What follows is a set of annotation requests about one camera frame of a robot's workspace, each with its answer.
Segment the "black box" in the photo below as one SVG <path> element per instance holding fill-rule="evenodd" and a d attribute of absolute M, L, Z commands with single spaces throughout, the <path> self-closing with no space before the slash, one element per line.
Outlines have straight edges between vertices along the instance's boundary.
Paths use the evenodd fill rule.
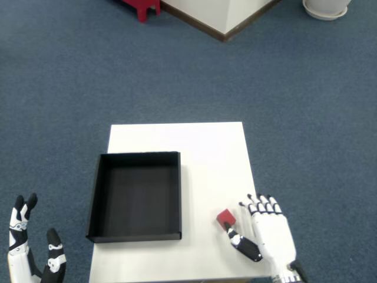
<path fill-rule="evenodd" d="M 87 238 L 95 243 L 179 240 L 179 152 L 102 154 Z"/>

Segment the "black fingertip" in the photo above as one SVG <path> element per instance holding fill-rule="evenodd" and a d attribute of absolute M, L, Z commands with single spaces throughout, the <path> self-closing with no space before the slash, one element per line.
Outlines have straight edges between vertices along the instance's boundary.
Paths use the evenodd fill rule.
<path fill-rule="evenodd" d="M 37 204 L 38 202 L 38 198 L 37 198 L 37 194 L 36 193 L 32 193 L 30 198 L 28 199 L 28 210 L 31 210 L 35 207 L 35 205 Z"/>
<path fill-rule="evenodd" d="M 21 195 L 19 195 L 16 198 L 16 202 L 14 204 L 14 208 L 17 209 L 17 210 L 21 210 L 23 206 L 24 206 L 24 197 L 21 196 Z"/>
<path fill-rule="evenodd" d="M 58 246 L 61 244 L 60 237 L 54 228 L 51 228 L 47 231 L 47 241 L 49 244 L 54 246 Z"/>

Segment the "stool leg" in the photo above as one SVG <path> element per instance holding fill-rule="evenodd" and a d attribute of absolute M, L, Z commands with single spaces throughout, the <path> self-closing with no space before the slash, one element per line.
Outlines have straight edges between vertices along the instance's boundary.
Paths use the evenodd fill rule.
<path fill-rule="evenodd" d="M 156 4 L 154 4 L 156 6 L 156 14 L 159 15 L 160 14 L 160 0 L 156 0 Z"/>
<path fill-rule="evenodd" d="M 137 8 L 137 18 L 139 22 L 145 22 L 147 20 L 147 9 Z"/>

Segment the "white table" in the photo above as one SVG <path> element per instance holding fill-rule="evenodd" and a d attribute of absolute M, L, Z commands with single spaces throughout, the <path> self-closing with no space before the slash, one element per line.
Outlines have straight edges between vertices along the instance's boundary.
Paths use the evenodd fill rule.
<path fill-rule="evenodd" d="M 94 244 L 90 283 L 194 281 L 268 275 L 235 250 L 216 216 L 228 208 L 252 239 L 238 202 L 255 193 L 241 122 L 112 125 L 109 153 L 181 152 L 182 240 Z"/>

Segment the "floor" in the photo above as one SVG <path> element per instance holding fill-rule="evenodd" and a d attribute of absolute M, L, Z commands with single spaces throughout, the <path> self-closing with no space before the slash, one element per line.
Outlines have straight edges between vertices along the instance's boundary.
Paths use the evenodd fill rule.
<path fill-rule="evenodd" d="M 0 9 L 0 281 L 8 222 L 37 192 L 29 243 L 65 244 L 87 282 L 95 165 L 111 124 L 242 121 L 257 191 L 289 218 L 311 282 L 377 281 L 377 2 L 334 22 L 284 0 L 226 44 L 114 0 L 4 0 Z"/>

